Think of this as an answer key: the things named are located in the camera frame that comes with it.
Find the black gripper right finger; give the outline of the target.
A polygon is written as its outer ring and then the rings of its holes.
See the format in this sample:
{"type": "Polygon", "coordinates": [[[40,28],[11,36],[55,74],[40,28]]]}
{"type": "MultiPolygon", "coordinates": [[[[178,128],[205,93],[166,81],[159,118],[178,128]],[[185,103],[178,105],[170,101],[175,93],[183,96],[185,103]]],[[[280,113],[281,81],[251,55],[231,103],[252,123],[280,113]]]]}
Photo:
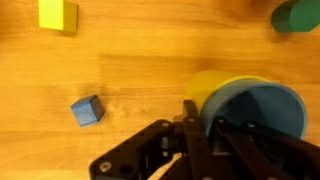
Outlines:
{"type": "Polygon", "coordinates": [[[320,180],[318,146],[258,122],[218,117],[214,137],[229,146],[253,180],[320,180]]]}

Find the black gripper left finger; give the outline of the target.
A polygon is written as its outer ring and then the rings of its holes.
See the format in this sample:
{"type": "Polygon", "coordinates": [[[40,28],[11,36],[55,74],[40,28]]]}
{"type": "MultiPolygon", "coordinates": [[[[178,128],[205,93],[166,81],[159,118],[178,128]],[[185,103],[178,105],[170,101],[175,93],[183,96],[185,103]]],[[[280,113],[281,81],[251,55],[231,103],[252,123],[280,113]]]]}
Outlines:
{"type": "Polygon", "coordinates": [[[184,100],[183,129],[193,180],[233,180],[228,156],[215,156],[202,131],[196,105],[184,100]]]}

